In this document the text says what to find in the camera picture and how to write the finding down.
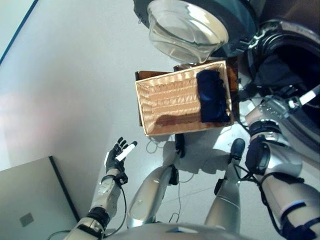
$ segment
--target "dark blue cloth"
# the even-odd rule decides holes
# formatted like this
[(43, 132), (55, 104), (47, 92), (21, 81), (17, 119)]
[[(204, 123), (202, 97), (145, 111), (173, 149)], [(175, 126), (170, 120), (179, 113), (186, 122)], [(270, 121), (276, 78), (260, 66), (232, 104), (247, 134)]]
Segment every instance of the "dark blue cloth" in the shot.
[(201, 122), (229, 122), (226, 109), (226, 92), (219, 72), (202, 70), (196, 75), (200, 98)]

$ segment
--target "gray floor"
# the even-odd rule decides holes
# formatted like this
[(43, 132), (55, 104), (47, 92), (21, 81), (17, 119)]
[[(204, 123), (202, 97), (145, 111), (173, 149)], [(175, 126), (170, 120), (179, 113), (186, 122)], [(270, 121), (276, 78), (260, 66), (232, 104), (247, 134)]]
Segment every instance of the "gray floor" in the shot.
[[(0, 66), (1, 169), (53, 155), (84, 216), (105, 155), (123, 136), (138, 141), (125, 162), (129, 183), (123, 188), (130, 202), (143, 179), (174, 151), (172, 138), (150, 140), (138, 125), (134, 72), (171, 71), (176, 64), (149, 43), (133, 1), (40, 0)], [(243, 114), (247, 105), (241, 107)], [(181, 183), (181, 222), (204, 222), (214, 186), (224, 174), (222, 156), (238, 137), (248, 146), (237, 124), (186, 135), (180, 179), (195, 175)], [(305, 171), (302, 176), (319, 186), (319, 175)], [(240, 191), (241, 233), (282, 239), (258, 188), (244, 182)], [(123, 206), (120, 198), (110, 228), (120, 224)], [(178, 208), (178, 187), (169, 186), (157, 220), (167, 222)]]

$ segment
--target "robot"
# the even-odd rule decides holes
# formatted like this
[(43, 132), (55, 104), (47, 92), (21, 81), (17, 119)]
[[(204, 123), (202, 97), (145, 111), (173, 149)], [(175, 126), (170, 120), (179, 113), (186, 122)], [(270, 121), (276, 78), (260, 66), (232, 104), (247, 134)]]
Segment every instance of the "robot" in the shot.
[[(239, 235), (241, 181), (252, 181), (261, 192), (276, 231), (287, 240), (311, 240), (320, 237), (320, 192), (304, 183), (299, 174), (306, 156), (296, 152), (282, 134), (279, 121), (319, 94), (320, 86), (300, 98), (268, 96), (246, 117), (250, 144), (245, 165), (239, 162), (244, 140), (236, 139), (231, 147), (223, 179), (216, 184), (214, 199), (204, 225), (156, 222), (156, 213), (169, 184), (178, 184), (174, 164), (152, 171), (136, 192), (127, 211), (127, 230), (104, 235), (115, 216), (122, 185), (127, 183), (124, 159), (137, 142), (126, 144), (122, 138), (107, 153), (106, 174), (100, 181), (98, 196), (91, 210), (65, 240), (245, 240)], [(241, 177), (240, 170), (247, 174)]]

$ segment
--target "brown box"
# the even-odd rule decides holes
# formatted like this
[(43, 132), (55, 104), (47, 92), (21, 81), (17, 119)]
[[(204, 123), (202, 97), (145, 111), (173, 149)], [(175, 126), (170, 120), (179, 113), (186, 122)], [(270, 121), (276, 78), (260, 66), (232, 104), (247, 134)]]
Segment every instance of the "brown box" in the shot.
[[(196, 75), (204, 69), (220, 73), (226, 93), (229, 122), (201, 122)], [(147, 136), (196, 132), (233, 124), (226, 61), (158, 74), (161, 73), (135, 82), (141, 122)]]

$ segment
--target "washing machine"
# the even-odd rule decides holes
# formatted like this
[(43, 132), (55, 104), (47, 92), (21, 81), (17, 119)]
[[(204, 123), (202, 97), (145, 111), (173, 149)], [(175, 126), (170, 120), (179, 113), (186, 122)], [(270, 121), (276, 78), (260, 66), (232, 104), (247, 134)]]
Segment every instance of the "washing machine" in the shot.
[[(134, 0), (134, 12), (152, 44), (180, 63), (242, 56), (262, 96), (319, 85), (320, 0)], [(318, 116), (319, 96), (283, 121), (310, 157), (320, 154)]]

